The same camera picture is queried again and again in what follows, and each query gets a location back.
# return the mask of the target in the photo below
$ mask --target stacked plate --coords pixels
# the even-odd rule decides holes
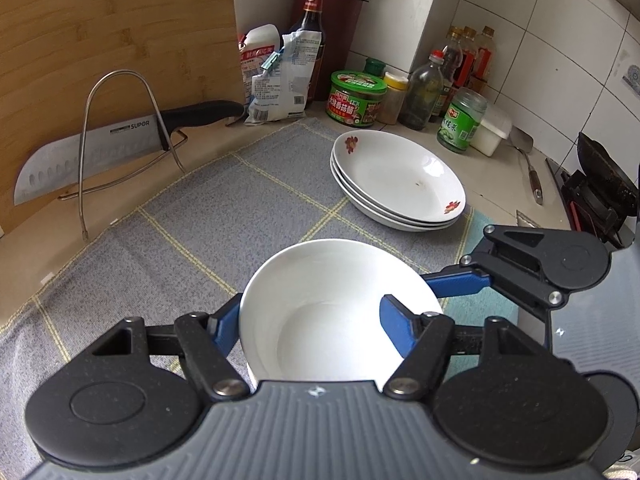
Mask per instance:
[[[444,229],[465,208],[465,190],[455,173],[404,137],[377,130],[342,134],[335,140],[330,167],[357,209],[394,229]]]

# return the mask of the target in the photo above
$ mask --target green labeled jar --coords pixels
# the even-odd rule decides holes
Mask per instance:
[[[480,94],[461,88],[453,97],[438,130],[438,141],[445,148],[464,153],[486,112],[486,99]]]
[[[339,123],[366,128],[375,122],[385,93],[386,83],[379,77],[351,70],[334,72],[326,113]]]

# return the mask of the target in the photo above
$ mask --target red knife block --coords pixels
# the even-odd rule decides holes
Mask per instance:
[[[316,101],[326,101],[331,90],[331,74],[343,70],[356,32],[360,10],[364,0],[324,0],[322,4],[322,27],[326,35],[324,57],[320,67]],[[291,25],[302,16],[305,0],[294,0]]]

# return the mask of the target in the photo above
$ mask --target metal spatula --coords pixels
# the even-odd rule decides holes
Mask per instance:
[[[529,153],[533,149],[533,138],[523,132],[518,127],[514,126],[509,133],[509,139],[513,144],[513,147],[524,155],[527,159],[527,166],[529,167],[529,182],[531,183],[531,190],[533,192],[533,198],[536,203],[542,205],[542,186],[540,185],[540,178],[538,172],[531,165],[529,160]]]

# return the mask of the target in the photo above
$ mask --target cleaver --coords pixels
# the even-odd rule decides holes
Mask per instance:
[[[240,103],[217,100],[161,111],[160,115],[171,135],[179,128],[206,126],[243,113],[244,106]],[[15,183],[14,205],[78,182],[80,135],[45,144],[29,157]],[[102,173],[159,150],[167,151],[169,146],[156,114],[88,130],[84,176]]]

